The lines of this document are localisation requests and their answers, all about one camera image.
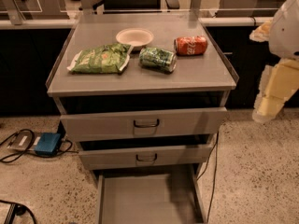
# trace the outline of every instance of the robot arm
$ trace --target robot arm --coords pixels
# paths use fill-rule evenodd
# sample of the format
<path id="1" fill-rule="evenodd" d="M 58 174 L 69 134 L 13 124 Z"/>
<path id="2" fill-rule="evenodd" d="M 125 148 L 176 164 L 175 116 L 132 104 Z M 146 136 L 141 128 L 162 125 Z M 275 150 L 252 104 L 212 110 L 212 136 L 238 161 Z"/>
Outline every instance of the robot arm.
<path id="1" fill-rule="evenodd" d="M 252 33 L 253 40 L 269 41 L 273 54 L 281 58 L 274 67 L 266 66 L 260 82 L 252 118 L 260 123 L 274 119 L 299 89 L 299 0 L 287 0 L 269 25 L 268 35 Z M 257 30 L 258 34 L 265 29 Z"/>

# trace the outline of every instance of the tabletop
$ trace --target tabletop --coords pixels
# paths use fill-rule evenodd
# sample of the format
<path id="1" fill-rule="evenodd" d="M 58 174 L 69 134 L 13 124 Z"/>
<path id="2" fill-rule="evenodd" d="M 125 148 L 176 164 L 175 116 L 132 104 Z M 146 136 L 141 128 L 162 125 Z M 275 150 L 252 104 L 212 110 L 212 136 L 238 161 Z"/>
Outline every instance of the tabletop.
<path id="1" fill-rule="evenodd" d="M 74 56 L 83 49 L 116 42 L 122 29 L 145 28 L 152 31 L 150 47 L 174 50 L 180 36 L 204 35 L 208 46 L 204 55 L 178 56 L 176 69 L 164 74 L 139 65 L 132 54 L 128 67 L 117 74 L 72 74 L 67 70 Z M 83 15 L 69 40 L 60 65 L 50 83 L 48 95 L 88 96 L 102 94 L 138 94 L 181 91 L 229 91 L 235 81 L 220 54 L 208 39 L 205 29 L 192 12 L 156 12 L 142 14 Z"/>

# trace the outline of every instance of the red can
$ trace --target red can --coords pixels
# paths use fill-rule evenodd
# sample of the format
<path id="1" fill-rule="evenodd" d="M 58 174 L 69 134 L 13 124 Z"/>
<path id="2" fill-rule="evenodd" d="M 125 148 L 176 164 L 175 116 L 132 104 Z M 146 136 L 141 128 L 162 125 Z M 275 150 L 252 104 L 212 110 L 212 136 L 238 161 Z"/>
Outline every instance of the red can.
<path id="1" fill-rule="evenodd" d="M 183 36 L 175 39 L 177 55 L 201 55 L 207 48 L 207 40 L 203 35 Z"/>

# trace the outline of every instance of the power adapter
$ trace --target power adapter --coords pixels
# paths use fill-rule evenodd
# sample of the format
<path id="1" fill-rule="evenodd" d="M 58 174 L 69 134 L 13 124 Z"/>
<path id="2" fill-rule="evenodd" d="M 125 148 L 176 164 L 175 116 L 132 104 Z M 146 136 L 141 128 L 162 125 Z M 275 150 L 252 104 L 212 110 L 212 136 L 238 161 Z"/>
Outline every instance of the power adapter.
<path id="1" fill-rule="evenodd" d="M 60 145 L 60 137 L 59 133 L 42 133 L 34 152 L 38 155 L 54 156 Z"/>

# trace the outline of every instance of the green can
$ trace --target green can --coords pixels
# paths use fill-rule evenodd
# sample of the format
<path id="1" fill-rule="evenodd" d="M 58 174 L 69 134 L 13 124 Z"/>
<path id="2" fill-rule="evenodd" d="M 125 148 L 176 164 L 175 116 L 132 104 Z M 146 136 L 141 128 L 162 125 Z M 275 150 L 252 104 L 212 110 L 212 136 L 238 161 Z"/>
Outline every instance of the green can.
<path id="1" fill-rule="evenodd" d="M 144 48 L 140 51 L 139 61 L 145 67 L 171 73 L 176 68 L 177 56 L 165 49 Z"/>

